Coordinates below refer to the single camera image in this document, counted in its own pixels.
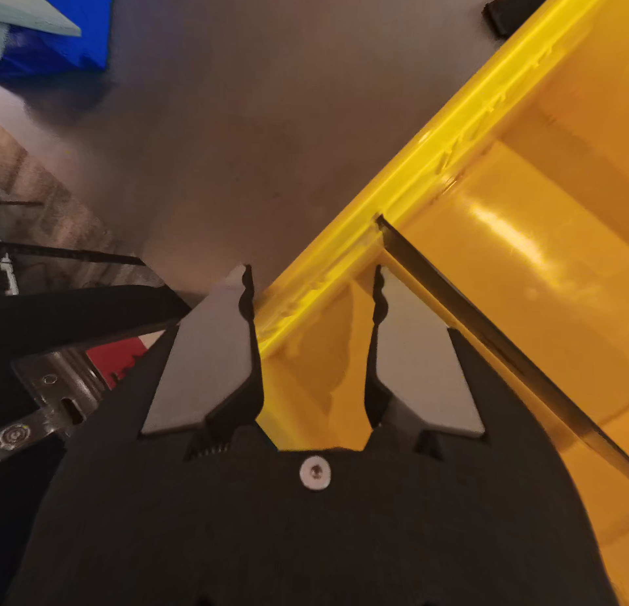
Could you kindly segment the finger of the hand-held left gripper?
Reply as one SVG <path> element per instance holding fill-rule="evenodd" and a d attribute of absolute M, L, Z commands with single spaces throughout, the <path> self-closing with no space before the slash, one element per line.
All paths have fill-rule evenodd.
<path fill-rule="evenodd" d="M 46 0 L 1 0 L 1 23 L 63 36 L 81 36 L 81 28 Z"/>

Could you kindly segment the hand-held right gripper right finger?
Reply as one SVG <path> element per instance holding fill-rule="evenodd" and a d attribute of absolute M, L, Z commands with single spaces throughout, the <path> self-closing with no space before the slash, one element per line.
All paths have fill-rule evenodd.
<path fill-rule="evenodd" d="M 452 329 L 384 265 L 375 268 L 372 297 L 365 450 L 441 451 L 442 437 L 483 440 Z"/>

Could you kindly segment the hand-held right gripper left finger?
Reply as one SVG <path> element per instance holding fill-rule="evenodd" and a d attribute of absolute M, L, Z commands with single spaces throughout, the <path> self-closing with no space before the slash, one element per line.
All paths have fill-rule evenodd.
<path fill-rule="evenodd" d="M 252 267 L 240 264 L 181 320 L 142 437 L 191 432 L 190 455 L 215 453 L 256 424 L 264 392 L 254 295 Z"/>

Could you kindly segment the yellow plastic bin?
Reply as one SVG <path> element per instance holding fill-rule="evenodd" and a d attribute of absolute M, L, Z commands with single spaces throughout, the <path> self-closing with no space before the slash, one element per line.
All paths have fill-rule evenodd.
<path fill-rule="evenodd" d="M 547 0 L 264 292 L 259 421 L 280 449 L 362 448 L 386 266 L 544 428 L 628 604 L 628 477 L 384 248 L 383 215 L 628 455 L 628 0 Z"/>

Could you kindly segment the blue plastic box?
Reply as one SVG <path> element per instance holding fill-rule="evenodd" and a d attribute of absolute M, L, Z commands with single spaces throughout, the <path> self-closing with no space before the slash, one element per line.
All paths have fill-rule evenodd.
<path fill-rule="evenodd" d="M 63 36 L 1 24 L 1 81 L 106 69 L 114 0 L 46 0 L 81 28 Z"/>

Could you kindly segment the black bin divider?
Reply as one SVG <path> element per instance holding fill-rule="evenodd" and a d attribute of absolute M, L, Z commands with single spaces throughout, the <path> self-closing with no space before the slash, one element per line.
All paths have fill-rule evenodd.
<path fill-rule="evenodd" d="M 375 218 L 384 248 L 462 327 L 517 376 L 562 423 L 628 477 L 628 455 L 544 372 L 438 271 L 383 215 Z"/>

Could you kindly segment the red object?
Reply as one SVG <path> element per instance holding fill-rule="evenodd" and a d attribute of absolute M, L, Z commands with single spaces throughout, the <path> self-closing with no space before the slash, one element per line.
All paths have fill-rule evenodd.
<path fill-rule="evenodd" d="M 102 343 L 86 349 L 85 354 L 106 388 L 112 390 L 163 333 L 164 331 L 160 330 Z"/>

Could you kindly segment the woven grey fabric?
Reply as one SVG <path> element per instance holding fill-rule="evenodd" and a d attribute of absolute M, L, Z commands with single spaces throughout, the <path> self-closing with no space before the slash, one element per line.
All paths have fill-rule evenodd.
<path fill-rule="evenodd" d="M 20 244 L 131 255 L 106 225 L 43 165 L 1 129 L 1 240 Z M 87 263 L 43 256 L 10 256 L 19 294 L 91 287 L 162 287 L 138 265 Z"/>

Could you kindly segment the black flat object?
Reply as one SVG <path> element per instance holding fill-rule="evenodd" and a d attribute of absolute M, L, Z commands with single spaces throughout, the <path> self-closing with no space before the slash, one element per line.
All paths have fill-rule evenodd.
<path fill-rule="evenodd" d="M 500 40 L 511 37 L 546 0 L 492 0 L 483 8 L 483 18 Z"/>

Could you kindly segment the metal bracket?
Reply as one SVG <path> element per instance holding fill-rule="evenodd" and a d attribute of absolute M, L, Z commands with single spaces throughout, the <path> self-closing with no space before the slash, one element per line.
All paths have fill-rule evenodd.
<path fill-rule="evenodd" d="M 35 411 L 1 425 L 1 461 L 52 437 L 67 443 L 110 389 L 87 352 L 66 347 L 11 364 Z"/>

